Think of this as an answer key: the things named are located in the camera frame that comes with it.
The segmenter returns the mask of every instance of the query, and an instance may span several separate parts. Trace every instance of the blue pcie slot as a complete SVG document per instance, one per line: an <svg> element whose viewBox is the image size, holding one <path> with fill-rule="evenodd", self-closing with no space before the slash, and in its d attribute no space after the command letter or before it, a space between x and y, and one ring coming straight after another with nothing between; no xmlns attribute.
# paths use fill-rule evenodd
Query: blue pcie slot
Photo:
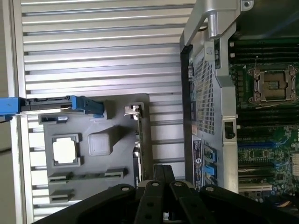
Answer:
<svg viewBox="0 0 299 224"><path fill-rule="evenodd" d="M265 142L246 142L246 143L238 143L238 148L272 148L275 147L276 143L271 141Z"/></svg>

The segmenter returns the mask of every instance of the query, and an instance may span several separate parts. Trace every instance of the metal bracket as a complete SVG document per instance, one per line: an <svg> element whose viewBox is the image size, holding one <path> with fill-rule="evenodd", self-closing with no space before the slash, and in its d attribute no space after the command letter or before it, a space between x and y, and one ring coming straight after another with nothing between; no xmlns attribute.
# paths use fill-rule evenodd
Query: metal bracket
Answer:
<svg viewBox="0 0 299 224"><path fill-rule="evenodd" d="M138 185L139 182L143 181L145 177L141 108L141 105L125 106L125 116L130 115L134 120L138 122L138 134L135 142L135 149L133 151L133 157L138 160L138 180L136 180L136 185Z"/></svg>
<svg viewBox="0 0 299 224"><path fill-rule="evenodd" d="M249 11L254 6L254 0L241 0L241 11Z"/></svg>

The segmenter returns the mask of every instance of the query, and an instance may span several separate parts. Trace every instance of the black cable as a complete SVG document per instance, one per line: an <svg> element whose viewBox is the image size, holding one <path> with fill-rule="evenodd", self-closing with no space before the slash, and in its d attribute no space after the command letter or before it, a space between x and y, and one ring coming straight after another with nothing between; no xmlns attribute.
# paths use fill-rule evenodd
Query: black cable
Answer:
<svg viewBox="0 0 299 224"><path fill-rule="evenodd" d="M10 120L3 120L3 121L0 121L0 124L3 124L3 123L6 123L6 122L9 122Z"/></svg>
<svg viewBox="0 0 299 224"><path fill-rule="evenodd" d="M0 156L10 152L11 152L11 148L2 149L0 150Z"/></svg>
<svg viewBox="0 0 299 224"><path fill-rule="evenodd" d="M199 29L198 32L202 32L202 31L205 31L205 30L207 30L207 27Z"/></svg>

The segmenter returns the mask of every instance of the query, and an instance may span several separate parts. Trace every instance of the green circuit board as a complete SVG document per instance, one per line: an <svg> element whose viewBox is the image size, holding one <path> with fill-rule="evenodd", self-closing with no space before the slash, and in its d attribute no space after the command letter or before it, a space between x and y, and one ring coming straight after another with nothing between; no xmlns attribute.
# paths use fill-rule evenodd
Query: green circuit board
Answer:
<svg viewBox="0 0 299 224"><path fill-rule="evenodd" d="M229 43L229 75L238 114L239 183L271 186L268 191L245 194L255 200L299 190L293 171L293 157L299 154L298 45L298 38Z"/></svg>
<svg viewBox="0 0 299 224"><path fill-rule="evenodd" d="M267 182L272 184L272 194L294 193L298 190L299 180L292 175L292 154L299 152L299 126L260 127L257 132L269 132L269 138L238 138L239 145L251 143L251 147L239 147L239 163L272 163L273 167L267 170L269 177L252 178L240 182Z"/></svg>
<svg viewBox="0 0 299 224"><path fill-rule="evenodd" d="M268 67L270 70L275 69L275 65L277 64L237 64L237 65L230 65L229 73L230 76L236 86L236 103L237 107L240 109L246 108L255 108L259 107L259 105L255 105L250 102L250 99L254 96L254 78L252 76L252 70L255 68L261 67ZM296 91L297 96L299 96L299 63L282 63L279 64L279 68L287 68L288 66L294 66L296 70ZM299 100L295 103L290 102L288 103L275 103L278 106L299 106Z"/></svg>

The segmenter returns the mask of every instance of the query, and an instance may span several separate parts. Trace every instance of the ventilation slot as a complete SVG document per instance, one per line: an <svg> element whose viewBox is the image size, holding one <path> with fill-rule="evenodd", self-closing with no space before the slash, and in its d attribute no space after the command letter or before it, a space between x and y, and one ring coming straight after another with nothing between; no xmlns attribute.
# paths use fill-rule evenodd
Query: ventilation slot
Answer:
<svg viewBox="0 0 299 224"><path fill-rule="evenodd" d="M199 130L214 135L213 68L204 57L195 64L197 124Z"/></svg>

